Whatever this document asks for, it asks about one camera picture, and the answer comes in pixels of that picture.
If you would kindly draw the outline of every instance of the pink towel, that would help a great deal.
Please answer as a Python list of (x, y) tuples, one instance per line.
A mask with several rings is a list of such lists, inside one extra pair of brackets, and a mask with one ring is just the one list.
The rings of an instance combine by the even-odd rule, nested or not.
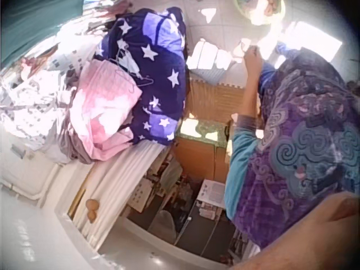
[(141, 93), (133, 78), (109, 61), (84, 65), (70, 120), (92, 159), (107, 160), (131, 145), (130, 128), (117, 131)]

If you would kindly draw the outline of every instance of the white pipe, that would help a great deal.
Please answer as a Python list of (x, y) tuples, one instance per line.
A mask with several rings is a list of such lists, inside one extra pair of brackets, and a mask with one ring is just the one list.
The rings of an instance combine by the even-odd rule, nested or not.
[(29, 200), (33, 200), (33, 201), (39, 200), (37, 203), (37, 207), (40, 207), (41, 203), (43, 202), (43, 200), (45, 198), (45, 194), (46, 194), (50, 184), (52, 183), (52, 181), (56, 177), (56, 175), (59, 173), (60, 169), (61, 169), (61, 166), (58, 164), (55, 164), (55, 166), (52, 168), (50, 174), (46, 178), (46, 181), (44, 183), (42, 190), (39, 193), (34, 194), (34, 195), (29, 194), (26, 191), (23, 191), (21, 188), (14, 186), (14, 184), (9, 183), (2, 178), (0, 179), (0, 184), (6, 186), (10, 190), (15, 191), (17, 194), (20, 194), (21, 196), (28, 198)]

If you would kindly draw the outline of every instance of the blue star blanket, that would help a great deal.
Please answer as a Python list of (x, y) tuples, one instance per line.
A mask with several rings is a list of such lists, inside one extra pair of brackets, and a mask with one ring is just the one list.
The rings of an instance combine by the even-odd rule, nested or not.
[(141, 9), (118, 18), (94, 58), (127, 71), (142, 90), (120, 129), (130, 128), (133, 143), (150, 140), (169, 145), (185, 106), (186, 28), (180, 8), (163, 13)]

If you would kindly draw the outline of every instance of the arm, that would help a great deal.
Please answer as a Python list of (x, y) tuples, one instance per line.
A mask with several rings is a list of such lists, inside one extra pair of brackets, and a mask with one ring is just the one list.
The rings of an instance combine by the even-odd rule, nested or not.
[(235, 216), (249, 159), (258, 141), (255, 135), (255, 118), (257, 114), (258, 81), (262, 69), (262, 58), (257, 47), (250, 47), (244, 58), (248, 78), (232, 139), (233, 152), (230, 160), (230, 170), (226, 179), (224, 198), (226, 213), (230, 219), (233, 219)]
[(259, 48), (251, 46), (246, 52), (244, 59), (247, 69), (247, 81), (239, 115), (256, 118), (259, 78), (263, 67)]
[(274, 243), (231, 270), (360, 269), (359, 203), (348, 192), (327, 197)]

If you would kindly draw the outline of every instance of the blue sleeve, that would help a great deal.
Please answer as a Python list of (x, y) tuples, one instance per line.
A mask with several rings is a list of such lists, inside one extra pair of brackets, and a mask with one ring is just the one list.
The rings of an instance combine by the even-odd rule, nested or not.
[(232, 141), (230, 170), (226, 179), (224, 202), (229, 219), (233, 219), (246, 176), (248, 162), (258, 143), (256, 128), (236, 127)]

